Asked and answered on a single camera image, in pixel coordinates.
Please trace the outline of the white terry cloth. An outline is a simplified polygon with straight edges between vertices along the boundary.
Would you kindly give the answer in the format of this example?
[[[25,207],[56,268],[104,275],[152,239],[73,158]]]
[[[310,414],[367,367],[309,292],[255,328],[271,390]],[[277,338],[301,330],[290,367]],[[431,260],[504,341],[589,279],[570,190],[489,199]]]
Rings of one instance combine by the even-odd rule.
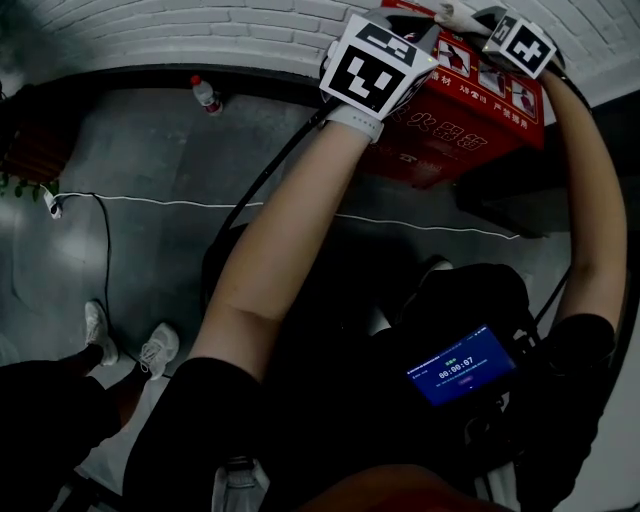
[[[474,11],[458,0],[439,0],[434,20],[452,32],[490,36],[492,31],[478,22],[473,15]]]

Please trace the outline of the person's black clothing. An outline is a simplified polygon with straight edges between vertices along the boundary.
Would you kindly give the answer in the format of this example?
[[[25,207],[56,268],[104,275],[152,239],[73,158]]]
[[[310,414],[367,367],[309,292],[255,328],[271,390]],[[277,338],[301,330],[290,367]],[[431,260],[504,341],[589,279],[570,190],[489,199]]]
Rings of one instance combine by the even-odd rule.
[[[127,462],[125,512],[213,512],[215,476],[237,456],[265,466],[263,505],[285,510],[385,461],[435,447],[439,419],[396,371],[412,340],[433,345],[469,330],[467,311],[498,315],[492,329],[528,321],[519,276],[503,265],[431,274],[401,323],[370,338],[306,328],[270,368],[287,314],[205,318],[139,434]],[[553,512],[575,487],[605,400],[616,327],[592,314],[555,320],[511,404],[520,430],[517,494]]]

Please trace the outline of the black phone with lit screen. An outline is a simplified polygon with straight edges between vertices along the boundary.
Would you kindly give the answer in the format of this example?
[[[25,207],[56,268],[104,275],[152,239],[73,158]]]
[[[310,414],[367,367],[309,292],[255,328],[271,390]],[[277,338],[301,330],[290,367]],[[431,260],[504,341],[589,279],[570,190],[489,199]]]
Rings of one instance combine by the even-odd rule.
[[[482,325],[443,351],[406,371],[434,406],[449,404],[511,374],[516,363],[493,331]]]

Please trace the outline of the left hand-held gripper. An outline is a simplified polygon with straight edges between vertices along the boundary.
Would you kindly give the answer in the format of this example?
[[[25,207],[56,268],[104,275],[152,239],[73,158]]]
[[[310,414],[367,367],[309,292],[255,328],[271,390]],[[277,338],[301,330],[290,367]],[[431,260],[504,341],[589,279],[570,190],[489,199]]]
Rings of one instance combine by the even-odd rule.
[[[400,8],[354,14],[326,52],[319,88],[383,120],[437,68],[433,51],[440,33],[433,18]]]

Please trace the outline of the person's right forearm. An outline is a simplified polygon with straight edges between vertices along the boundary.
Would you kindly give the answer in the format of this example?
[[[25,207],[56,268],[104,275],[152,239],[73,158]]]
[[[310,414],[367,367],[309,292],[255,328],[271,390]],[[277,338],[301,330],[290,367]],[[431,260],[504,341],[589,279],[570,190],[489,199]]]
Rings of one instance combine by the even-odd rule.
[[[571,264],[555,320],[592,314],[616,327],[627,272],[624,200],[606,144],[579,97],[558,76],[540,82],[562,136],[567,162]]]

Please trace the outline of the white power strip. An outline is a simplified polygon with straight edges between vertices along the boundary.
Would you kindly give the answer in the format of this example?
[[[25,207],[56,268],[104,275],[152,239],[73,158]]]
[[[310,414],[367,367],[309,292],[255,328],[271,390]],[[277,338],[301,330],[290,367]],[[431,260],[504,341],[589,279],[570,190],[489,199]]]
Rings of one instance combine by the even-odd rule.
[[[57,186],[55,184],[46,184],[41,185],[41,189],[49,214],[54,220],[60,219],[62,217],[62,206],[58,199],[59,192]]]

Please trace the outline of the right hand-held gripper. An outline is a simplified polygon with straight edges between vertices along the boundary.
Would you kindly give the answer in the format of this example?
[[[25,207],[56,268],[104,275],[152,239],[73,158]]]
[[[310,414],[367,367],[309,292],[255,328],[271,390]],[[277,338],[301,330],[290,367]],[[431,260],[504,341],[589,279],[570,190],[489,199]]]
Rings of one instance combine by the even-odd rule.
[[[485,8],[472,19],[489,31],[482,53],[509,73],[537,79],[557,53],[552,39],[513,9]]]

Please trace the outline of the person's left forearm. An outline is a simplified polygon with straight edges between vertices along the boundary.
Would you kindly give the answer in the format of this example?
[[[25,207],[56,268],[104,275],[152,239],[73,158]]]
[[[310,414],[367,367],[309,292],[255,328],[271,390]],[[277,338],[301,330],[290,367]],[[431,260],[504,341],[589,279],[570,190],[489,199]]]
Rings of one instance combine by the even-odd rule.
[[[326,124],[241,236],[208,306],[208,320],[239,313],[268,321],[285,317],[370,142],[355,128]]]

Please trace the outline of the plastic water bottle red label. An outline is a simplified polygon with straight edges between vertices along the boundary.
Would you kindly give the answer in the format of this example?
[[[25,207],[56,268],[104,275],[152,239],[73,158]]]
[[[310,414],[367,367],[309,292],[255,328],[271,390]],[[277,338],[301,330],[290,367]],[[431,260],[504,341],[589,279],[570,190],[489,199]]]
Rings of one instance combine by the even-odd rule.
[[[223,104],[212,86],[199,75],[193,75],[190,83],[194,97],[204,111],[211,116],[219,115],[223,110]]]

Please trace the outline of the red fire equipment box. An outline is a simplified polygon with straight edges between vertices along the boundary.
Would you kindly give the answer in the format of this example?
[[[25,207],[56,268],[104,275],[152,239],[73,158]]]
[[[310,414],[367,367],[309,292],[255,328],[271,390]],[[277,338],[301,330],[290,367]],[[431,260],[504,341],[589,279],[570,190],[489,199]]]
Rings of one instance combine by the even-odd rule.
[[[439,61],[408,104],[391,114],[362,172],[426,189],[528,146],[544,145],[541,86],[494,67],[462,36],[444,29]]]

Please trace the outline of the wooden slatted planter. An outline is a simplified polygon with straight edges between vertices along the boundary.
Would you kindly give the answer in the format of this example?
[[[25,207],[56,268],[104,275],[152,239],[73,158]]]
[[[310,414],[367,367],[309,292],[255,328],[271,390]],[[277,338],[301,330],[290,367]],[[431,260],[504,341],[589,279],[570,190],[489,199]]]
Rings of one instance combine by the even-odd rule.
[[[64,171],[72,150],[71,142],[46,130],[22,128],[0,149],[0,170],[27,181],[54,181]]]

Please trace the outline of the person's right sneaker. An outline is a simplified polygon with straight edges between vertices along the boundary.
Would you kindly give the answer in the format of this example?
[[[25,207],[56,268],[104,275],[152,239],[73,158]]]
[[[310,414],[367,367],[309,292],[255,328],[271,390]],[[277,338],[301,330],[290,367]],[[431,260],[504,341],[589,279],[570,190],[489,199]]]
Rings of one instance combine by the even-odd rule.
[[[441,255],[434,255],[421,266],[417,289],[421,289],[428,277],[434,272],[453,270],[453,264]]]

